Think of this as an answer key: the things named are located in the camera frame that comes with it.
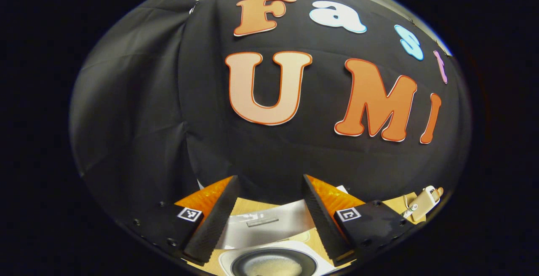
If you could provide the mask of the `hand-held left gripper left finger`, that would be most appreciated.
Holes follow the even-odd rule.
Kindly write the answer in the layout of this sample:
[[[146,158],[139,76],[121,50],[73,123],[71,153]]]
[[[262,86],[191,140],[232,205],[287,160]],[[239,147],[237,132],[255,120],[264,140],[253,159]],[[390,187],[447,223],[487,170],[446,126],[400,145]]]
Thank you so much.
[[[164,257],[204,265],[228,223],[239,192],[238,177],[230,176],[175,203],[133,213],[120,226]]]

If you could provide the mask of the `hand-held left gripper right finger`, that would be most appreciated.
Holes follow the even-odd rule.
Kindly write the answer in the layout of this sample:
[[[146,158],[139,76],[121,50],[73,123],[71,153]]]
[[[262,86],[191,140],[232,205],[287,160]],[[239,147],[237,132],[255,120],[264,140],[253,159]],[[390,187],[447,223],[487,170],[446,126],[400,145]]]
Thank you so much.
[[[307,174],[302,195],[322,245],[336,266],[364,264],[418,229],[382,201],[364,202]]]

